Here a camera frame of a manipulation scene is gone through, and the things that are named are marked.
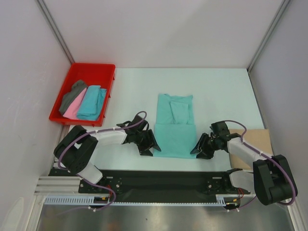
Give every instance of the cable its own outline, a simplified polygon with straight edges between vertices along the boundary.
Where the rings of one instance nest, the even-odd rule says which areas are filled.
[[[255,196],[254,198],[252,198],[252,200],[251,200],[250,202],[248,202],[247,204],[241,206],[240,208],[246,207],[247,205],[249,205],[250,203],[252,203],[256,198],[257,198],[257,196]]]
[[[241,134],[241,142],[242,142],[242,144],[245,145],[247,148],[251,149],[252,151],[258,153],[262,157],[264,157],[264,158],[268,159],[269,161],[271,161],[283,173],[284,177],[287,179],[288,183],[291,186],[291,189],[292,189],[292,199],[288,203],[284,203],[284,202],[278,202],[278,203],[281,204],[281,205],[291,205],[291,204],[293,204],[294,201],[295,201],[295,197],[296,197],[295,187],[294,187],[293,182],[291,181],[290,177],[285,172],[285,170],[276,161],[274,161],[272,158],[270,158],[269,156],[267,156],[264,153],[260,152],[258,149],[254,148],[253,146],[249,145],[248,143],[246,143],[244,141],[244,135],[247,132],[247,128],[246,128],[245,125],[241,124],[240,122],[234,121],[234,120],[225,120],[224,122],[232,122],[232,123],[236,123],[236,124],[242,126],[244,128],[244,132]]]
[[[112,192],[111,192],[111,191],[109,191],[109,198],[111,198],[111,195],[112,195]]]
[[[146,111],[140,111],[140,112],[138,112],[135,116],[139,115],[140,113],[144,113],[144,117],[142,118],[142,120],[140,120],[139,122],[137,122],[137,123],[135,123],[135,124],[133,124],[133,125],[130,125],[130,126],[128,126],[128,127],[124,127],[124,128],[104,128],[104,129],[101,129],[101,130],[98,130],[98,131],[89,131],[89,132],[87,132],[87,133],[85,133],[85,134],[82,134],[81,136],[77,137],[77,138],[76,138],[74,141],[72,141],[72,142],[63,150],[63,152],[61,153],[61,155],[60,155],[60,157],[59,157],[59,159],[58,159],[58,167],[59,167],[59,169],[68,170],[67,168],[61,166],[61,161],[62,161],[62,159],[63,159],[65,153],[66,153],[77,141],[81,140],[82,138],[84,138],[84,137],[86,137],[86,136],[88,136],[88,135],[94,134],[94,133],[100,133],[100,132],[106,132],[106,131],[120,131],[120,130],[126,130],[126,129],[133,128],[133,127],[135,127],[135,126],[141,124],[141,123],[146,119],[146,117],[147,117]],[[109,207],[109,206],[116,200],[116,193],[115,193],[115,191],[113,191],[111,188],[104,187],[104,186],[97,185],[97,184],[93,184],[93,183],[91,183],[90,181],[88,181],[88,180],[86,180],[86,179],[83,179],[83,180],[84,180],[86,183],[88,183],[89,185],[92,185],[92,186],[94,186],[94,187],[101,188],[101,189],[106,189],[106,190],[108,190],[110,193],[112,193],[112,194],[114,195],[112,201],[110,201],[108,204],[104,205],[104,206],[101,207],[101,208],[98,208],[98,209],[95,208],[95,209],[93,209],[93,212],[95,212],[95,211],[100,211],[100,210],[103,210],[103,209]],[[81,209],[81,208],[89,208],[89,207],[82,206],[82,207],[72,208],[72,209],[69,209],[69,210],[67,210],[67,211],[65,211],[65,212],[62,212],[62,213],[57,214],[57,216],[58,216],[58,215],[62,215],[62,214],[67,213],[67,212],[70,212],[70,211],[74,211],[74,210],[77,210],[77,209]]]
[[[244,197],[244,192],[241,188],[238,188],[238,192],[239,192],[239,199],[242,199]]]
[[[88,136],[88,135],[91,135],[91,134],[94,134],[94,133],[100,133],[100,132],[105,132],[105,131],[120,131],[120,130],[126,130],[126,129],[130,129],[130,128],[133,128],[139,124],[141,124],[147,117],[147,113],[145,111],[140,111],[138,112],[136,115],[139,115],[140,113],[144,113],[144,117],[142,118],[142,120],[140,120],[139,122],[133,124],[133,125],[130,125],[128,127],[124,127],[124,128],[105,128],[105,129],[101,129],[101,130],[98,130],[98,131],[89,131],[79,137],[77,137],[74,141],[72,141],[64,150],[63,152],[61,153],[60,157],[59,157],[59,161],[58,161],[58,167],[59,169],[62,169],[62,170],[68,170],[67,168],[65,167],[62,167],[61,166],[61,161],[63,159],[63,156],[65,155],[65,153],[79,140],[81,140],[82,138]]]

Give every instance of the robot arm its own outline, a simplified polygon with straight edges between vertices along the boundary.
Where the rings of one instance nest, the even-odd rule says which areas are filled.
[[[153,156],[150,149],[155,148],[160,151],[160,148],[155,140],[154,134],[149,129],[149,124],[146,120],[136,115],[132,121],[126,121],[122,124],[117,124],[117,128],[123,130],[106,131],[86,135],[79,141],[77,145],[71,146],[61,159],[61,164],[72,174],[78,175],[92,184],[96,184],[103,177],[101,171],[90,162],[90,158],[94,149],[100,141],[100,145],[109,144],[125,144],[134,143],[137,145],[140,155]],[[70,130],[64,139],[58,144],[54,150],[54,155],[60,159],[64,150],[74,142],[74,140],[87,131],[80,125],[77,125]]]
[[[242,141],[239,134],[230,134],[224,121],[212,124],[211,129],[213,132],[210,135],[202,134],[191,154],[197,154],[197,158],[211,159],[215,151],[224,150],[241,158],[253,168],[254,189],[259,201],[264,205],[292,198],[293,190],[297,195],[296,184],[284,156],[265,158],[265,155],[270,156],[270,154],[265,154],[246,141]],[[273,162],[276,162],[285,174]]]

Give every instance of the white table surface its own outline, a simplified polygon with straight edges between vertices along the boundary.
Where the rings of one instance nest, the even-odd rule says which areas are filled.
[[[118,68],[103,128],[132,120],[146,111],[150,128],[156,121],[159,93],[193,95],[197,138],[211,123],[232,119],[250,129],[264,128],[246,69]],[[239,128],[228,124],[229,128]],[[97,127],[85,127],[88,130]],[[140,156],[135,144],[102,146],[98,143],[91,162],[99,169],[225,171],[229,154],[215,152],[211,160]]]

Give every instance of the purple cable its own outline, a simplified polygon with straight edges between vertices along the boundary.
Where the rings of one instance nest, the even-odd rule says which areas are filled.
[[[291,199],[291,201],[288,202],[288,203],[284,203],[284,202],[278,202],[278,203],[281,204],[281,205],[291,205],[291,204],[293,204],[294,201],[295,201],[295,197],[296,197],[295,187],[294,187],[294,185],[293,185],[293,183],[292,183],[290,177],[289,177],[288,174],[285,172],[285,170],[284,170],[276,161],[274,161],[272,158],[270,158],[269,156],[263,154],[263,153],[260,152],[258,149],[256,149],[256,148],[250,146],[248,143],[246,143],[246,142],[244,141],[244,135],[245,135],[246,132],[247,132],[247,128],[245,127],[245,125],[241,124],[240,122],[234,121],[234,120],[225,120],[224,122],[232,122],[232,123],[236,123],[236,124],[238,124],[238,125],[241,125],[241,126],[244,128],[244,132],[243,132],[242,135],[241,135],[241,141],[242,141],[243,145],[245,145],[247,148],[251,149],[252,151],[258,153],[258,154],[261,155],[262,157],[264,157],[264,158],[268,159],[269,161],[271,161],[271,162],[283,173],[284,177],[287,179],[288,183],[289,183],[290,186],[291,186],[291,189],[292,189],[292,199]]]
[[[254,198],[252,198],[252,200],[249,201],[247,204],[238,207],[238,209],[239,209],[239,208],[244,208],[244,207],[246,207],[247,205],[251,204],[256,198],[257,198],[257,196],[255,196]]]
[[[58,167],[59,167],[59,169],[68,170],[67,168],[61,166],[61,161],[62,161],[62,159],[63,159],[65,153],[67,152],[67,150],[69,150],[78,140],[84,138],[84,137],[87,136],[87,135],[94,134],[94,133],[106,132],[106,131],[119,131],[119,130],[126,130],[126,129],[129,129],[129,128],[133,128],[133,127],[135,127],[135,126],[141,124],[141,123],[145,120],[145,118],[146,118],[146,116],[147,116],[146,111],[140,111],[140,112],[138,112],[136,115],[139,115],[140,113],[144,113],[144,117],[142,118],[142,120],[140,120],[139,122],[137,122],[137,123],[135,123],[135,124],[133,124],[133,125],[130,125],[130,126],[128,126],[128,127],[124,127],[124,128],[115,128],[115,129],[113,129],[113,128],[105,128],[105,129],[98,130],[97,132],[96,132],[96,131],[90,131],[90,132],[87,132],[87,133],[85,133],[85,134],[79,136],[78,138],[76,138],[76,139],[75,139],[74,141],[72,141],[72,142],[63,150],[63,152],[61,153],[61,155],[60,155],[60,157],[59,157],[59,160],[58,160]],[[93,183],[91,183],[90,181],[85,180],[85,179],[83,179],[83,180],[84,180],[86,183],[88,183],[89,185],[92,185],[92,186],[94,186],[94,187],[101,188],[101,189],[106,189],[106,190],[112,192],[112,194],[114,195],[112,201],[110,201],[110,202],[109,202],[108,204],[106,204],[104,207],[101,207],[101,208],[96,209],[95,211],[100,211],[100,210],[103,210],[103,209],[109,207],[109,206],[116,200],[116,193],[115,193],[115,191],[113,191],[112,189],[107,188],[107,187],[104,187],[104,186],[101,186],[101,185],[93,184]],[[67,212],[71,212],[71,211],[74,211],[74,210],[78,210],[78,209],[81,209],[81,208],[88,208],[88,207],[85,207],[85,206],[75,207],[75,208],[69,209],[69,210],[67,210],[67,211],[65,211],[65,212],[59,213],[59,214],[57,214],[57,216],[62,215],[62,214],[65,214],[65,213],[67,213]]]

